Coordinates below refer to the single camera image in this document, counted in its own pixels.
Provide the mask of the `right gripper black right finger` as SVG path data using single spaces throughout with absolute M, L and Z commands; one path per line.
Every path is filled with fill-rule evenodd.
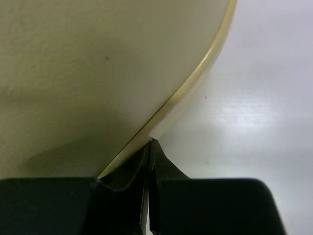
M 284 235 L 267 185 L 253 178 L 192 179 L 150 142 L 150 231 L 155 235 Z

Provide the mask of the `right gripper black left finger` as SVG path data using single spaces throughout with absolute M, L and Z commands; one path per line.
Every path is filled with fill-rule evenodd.
M 150 144 L 107 176 L 0 182 L 3 235 L 142 235 Z

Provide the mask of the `yellow hard-shell suitcase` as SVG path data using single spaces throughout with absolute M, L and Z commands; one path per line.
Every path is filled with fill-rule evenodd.
M 234 0 L 3 0 L 0 176 L 101 177 L 181 114 Z

